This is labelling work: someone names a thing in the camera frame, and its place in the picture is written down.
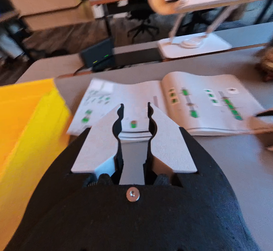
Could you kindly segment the green brick bamboo model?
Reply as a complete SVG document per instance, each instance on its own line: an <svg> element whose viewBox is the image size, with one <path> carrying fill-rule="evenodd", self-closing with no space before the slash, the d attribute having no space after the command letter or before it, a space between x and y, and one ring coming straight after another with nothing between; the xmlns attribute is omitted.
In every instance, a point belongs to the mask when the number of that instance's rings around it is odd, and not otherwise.
<svg viewBox="0 0 273 251"><path fill-rule="evenodd" d="M268 43L257 54L260 58L255 65L255 69L259 72L263 82L273 81L273 43Z"/></svg>

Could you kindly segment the building instruction booklet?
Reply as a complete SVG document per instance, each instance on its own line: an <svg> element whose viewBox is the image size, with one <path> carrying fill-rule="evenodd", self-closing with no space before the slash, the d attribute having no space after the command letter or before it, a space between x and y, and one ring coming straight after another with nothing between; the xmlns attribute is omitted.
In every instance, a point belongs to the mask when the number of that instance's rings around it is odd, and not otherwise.
<svg viewBox="0 0 273 251"><path fill-rule="evenodd" d="M131 85L93 78L67 133L80 135L122 103L120 140L148 140L151 137L148 102L192 136L254 134L249 127L249 117L265 110L233 75L171 72L162 81Z"/></svg>

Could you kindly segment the adjoining grey table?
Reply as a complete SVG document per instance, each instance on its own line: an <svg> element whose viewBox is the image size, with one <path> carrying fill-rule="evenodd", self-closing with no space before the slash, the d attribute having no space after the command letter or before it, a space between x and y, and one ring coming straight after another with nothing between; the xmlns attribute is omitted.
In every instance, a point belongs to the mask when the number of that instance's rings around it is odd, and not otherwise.
<svg viewBox="0 0 273 251"><path fill-rule="evenodd" d="M215 34L228 43L231 44L232 48L229 50L212 52L196 56L188 56L185 58L192 58L197 56L225 53L231 51L237 51L241 49L264 47L272 39L273 22L256 24L251 26L245 26L240 28L227 29L222 31L216 31ZM113 49L114 54L126 53L150 48L158 48L157 41L127 45L116 47ZM163 62L177 60L163 58ZM31 65L26 72L16 81L16 83L23 83L35 80L57 78L60 76L70 76L77 69L82 67L84 64L79 54L57 56L52 58L43 58Z"/></svg>

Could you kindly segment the black power box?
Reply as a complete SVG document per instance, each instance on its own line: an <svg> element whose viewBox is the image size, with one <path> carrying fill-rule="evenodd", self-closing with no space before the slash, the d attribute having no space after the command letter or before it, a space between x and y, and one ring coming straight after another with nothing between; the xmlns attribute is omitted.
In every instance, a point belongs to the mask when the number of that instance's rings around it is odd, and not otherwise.
<svg viewBox="0 0 273 251"><path fill-rule="evenodd" d="M92 69L94 72L100 72L107 68L115 66L114 43L112 38L108 37L97 44L94 44L80 52L80 58L84 68Z"/></svg>

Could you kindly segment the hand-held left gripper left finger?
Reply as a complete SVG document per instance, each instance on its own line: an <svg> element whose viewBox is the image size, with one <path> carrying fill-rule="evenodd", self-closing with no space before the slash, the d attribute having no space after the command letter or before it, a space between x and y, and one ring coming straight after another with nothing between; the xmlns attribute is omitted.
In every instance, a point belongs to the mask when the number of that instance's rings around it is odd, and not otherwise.
<svg viewBox="0 0 273 251"><path fill-rule="evenodd" d="M72 173L91 174L95 181L100 175L107 174L115 185L119 185L124 166L119 139L123 117L124 105L121 103L90 128L72 166Z"/></svg>

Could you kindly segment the yellow plastic bin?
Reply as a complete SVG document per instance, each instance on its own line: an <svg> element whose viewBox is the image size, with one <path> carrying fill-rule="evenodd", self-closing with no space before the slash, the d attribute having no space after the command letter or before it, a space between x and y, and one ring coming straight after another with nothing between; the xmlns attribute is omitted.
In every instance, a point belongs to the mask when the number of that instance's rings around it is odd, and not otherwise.
<svg viewBox="0 0 273 251"><path fill-rule="evenodd" d="M42 176L67 147L71 111L54 79L0 88L0 249L4 250Z"/></svg>

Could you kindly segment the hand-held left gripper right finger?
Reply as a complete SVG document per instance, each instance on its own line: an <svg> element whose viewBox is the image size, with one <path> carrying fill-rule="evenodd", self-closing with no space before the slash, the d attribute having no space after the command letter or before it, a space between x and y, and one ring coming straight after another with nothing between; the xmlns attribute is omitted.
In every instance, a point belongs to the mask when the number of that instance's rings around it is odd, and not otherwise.
<svg viewBox="0 0 273 251"><path fill-rule="evenodd" d="M143 164L145 185L156 181L162 184L181 185L178 174L196 173L197 168L180 131L180 127L163 111L148 103L147 158Z"/></svg>

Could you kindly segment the grey desk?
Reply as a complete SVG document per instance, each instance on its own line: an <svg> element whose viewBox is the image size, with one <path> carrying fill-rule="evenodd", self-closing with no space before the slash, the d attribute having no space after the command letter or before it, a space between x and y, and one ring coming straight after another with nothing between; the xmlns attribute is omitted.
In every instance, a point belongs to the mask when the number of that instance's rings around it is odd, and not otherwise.
<svg viewBox="0 0 273 251"><path fill-rule="evenodd" d="M201 76L231 74L252 93L265 108L272 107L272 82L263 82L255 66L262 47L126 69L59 77L55 84L74 114L92 78L122 84L162 80L169 72L182 71ZM273 250L272 240L272 134L226 137L194 137L214 158L229 180L244 220L261 250Z"/></svg>

